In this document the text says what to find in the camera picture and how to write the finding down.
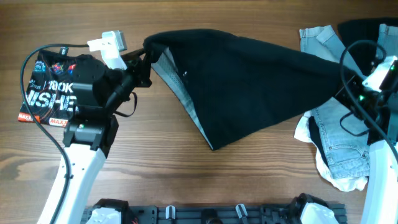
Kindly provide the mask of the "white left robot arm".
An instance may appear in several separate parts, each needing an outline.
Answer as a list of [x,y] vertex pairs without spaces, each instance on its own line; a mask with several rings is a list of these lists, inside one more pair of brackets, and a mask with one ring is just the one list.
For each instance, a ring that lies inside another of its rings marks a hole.
[[39,223],[79,223],[93,183],[108,157],[119,128],[117,116],[137,87],[151,86],[144,50],[120,56],[126,68],[111,68],[90,58],[73,71],[77,97],[64,133],[61,159]]

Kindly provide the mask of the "black t-shirt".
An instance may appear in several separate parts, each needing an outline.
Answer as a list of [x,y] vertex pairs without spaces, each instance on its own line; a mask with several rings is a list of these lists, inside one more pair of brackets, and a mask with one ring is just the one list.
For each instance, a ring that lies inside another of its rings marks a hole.
[[336,62],[220,30],[161,32],[143,47],[214,151],[324,104],[341,85]]

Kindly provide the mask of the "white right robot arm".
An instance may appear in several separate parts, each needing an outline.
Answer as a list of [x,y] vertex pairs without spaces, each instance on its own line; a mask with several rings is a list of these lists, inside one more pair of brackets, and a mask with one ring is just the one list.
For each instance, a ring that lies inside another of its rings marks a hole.
[[336,95],[368,127],[370,175],[361,223],[397,223],[397,57]]

